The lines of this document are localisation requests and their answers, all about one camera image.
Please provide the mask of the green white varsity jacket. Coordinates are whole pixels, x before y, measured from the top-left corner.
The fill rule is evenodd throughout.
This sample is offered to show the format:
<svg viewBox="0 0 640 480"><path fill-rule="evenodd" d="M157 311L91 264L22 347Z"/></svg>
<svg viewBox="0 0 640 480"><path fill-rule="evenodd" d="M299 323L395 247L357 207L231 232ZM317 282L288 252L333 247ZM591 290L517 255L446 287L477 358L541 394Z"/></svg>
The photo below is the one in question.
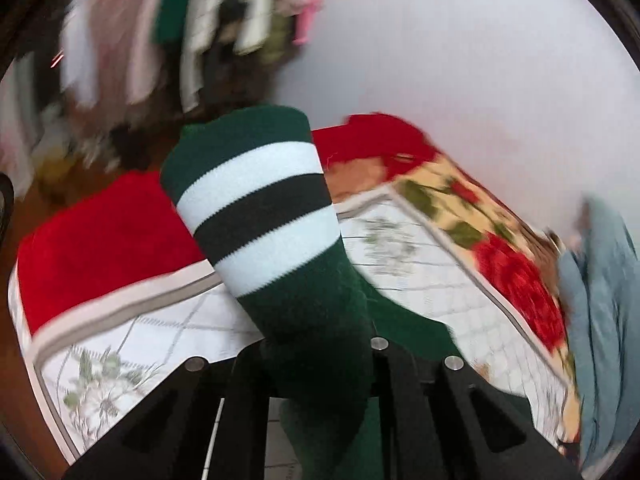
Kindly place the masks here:
<svg viewBox="0 0 640 480"><path fill-rule="evenodd" d="M160 183L262 333L303 477L382 478L372 339L435 362L457 349L350 262L306 115L258 106L187 126Z"/></svg>

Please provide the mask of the clothes rack with garments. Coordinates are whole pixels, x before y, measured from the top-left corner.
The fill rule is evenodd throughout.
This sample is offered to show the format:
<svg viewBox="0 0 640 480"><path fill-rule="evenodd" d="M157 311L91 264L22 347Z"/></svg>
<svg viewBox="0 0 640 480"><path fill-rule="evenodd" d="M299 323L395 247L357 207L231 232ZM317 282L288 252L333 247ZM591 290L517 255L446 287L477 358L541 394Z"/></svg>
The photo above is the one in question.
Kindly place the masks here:
<svg viewBox="0 0 640 480"><path fill-rule="evenodd" d="M1 168L144 164L152 135L267 99L303 0L1 0Z"/></svg>

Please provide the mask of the white diamond pattern sheet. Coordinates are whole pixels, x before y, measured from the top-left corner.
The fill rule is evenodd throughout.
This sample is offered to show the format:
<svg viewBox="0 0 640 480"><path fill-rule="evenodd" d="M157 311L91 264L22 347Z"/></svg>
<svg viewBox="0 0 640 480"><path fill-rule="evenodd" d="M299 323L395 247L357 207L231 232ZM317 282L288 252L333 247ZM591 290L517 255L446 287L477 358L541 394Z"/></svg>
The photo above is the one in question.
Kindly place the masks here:
<svg viewBox="0 0 640 480"><path fill-rule="evenodd" d="M387 186L337 208L350 260L381 294L442 322L491 385L525 396L552 444L572 436L570 382L521 315L452 251L445 237ZM58 448L77 460L191 356L216 362L258 329L207 261L162 266L115 287L105 273L142 254L131 222L81 234L78 208L26 238L8 304L32 390ZM64 240L78 235L77 244Z"/></svg>

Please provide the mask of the red floral blanket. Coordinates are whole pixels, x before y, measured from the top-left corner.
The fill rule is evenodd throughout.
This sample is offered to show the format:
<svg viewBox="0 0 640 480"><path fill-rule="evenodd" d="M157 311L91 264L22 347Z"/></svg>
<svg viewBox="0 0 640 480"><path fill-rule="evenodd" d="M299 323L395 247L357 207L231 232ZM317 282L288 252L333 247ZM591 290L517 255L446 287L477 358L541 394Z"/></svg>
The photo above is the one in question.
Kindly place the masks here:
<svg viewBox="0 0 640 480"><path fill-rule="evenodd" d="M354 115L317 130L349 257L369 283L446 324L491 385L525 396L550 442L579 437L556 248L416 126ZM189 356L257 336L160 188L130 172L27 235L8 303L32 390L76 460Z"/></svg>

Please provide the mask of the light blue quilt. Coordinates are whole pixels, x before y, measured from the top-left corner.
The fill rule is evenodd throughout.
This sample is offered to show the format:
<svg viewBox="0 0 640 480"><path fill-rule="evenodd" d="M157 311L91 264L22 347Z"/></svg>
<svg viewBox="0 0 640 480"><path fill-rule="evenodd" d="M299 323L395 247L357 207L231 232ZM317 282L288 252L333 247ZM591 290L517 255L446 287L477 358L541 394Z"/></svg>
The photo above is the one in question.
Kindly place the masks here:
<svg viewBox="0 0 640 480"><path fill-rule="evenodd" d="M580 468L600 471L639 423L639 249L623 217L584 198L556 262L580 404Z"/></svg>

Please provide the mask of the pink plastic hanger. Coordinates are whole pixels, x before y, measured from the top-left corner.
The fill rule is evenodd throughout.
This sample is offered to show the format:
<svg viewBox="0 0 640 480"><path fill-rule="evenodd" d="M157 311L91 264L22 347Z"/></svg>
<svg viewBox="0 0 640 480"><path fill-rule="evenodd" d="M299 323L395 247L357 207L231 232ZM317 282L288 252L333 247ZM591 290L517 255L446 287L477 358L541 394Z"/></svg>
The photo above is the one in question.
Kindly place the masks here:
<svg viewBox="0 0 640 480"><path fill-rule="evenodd" d="M310 31L316 14L321 10L324 0L303 0L302 8L296 15L293 44L301 47L309 41Z"/></svg>

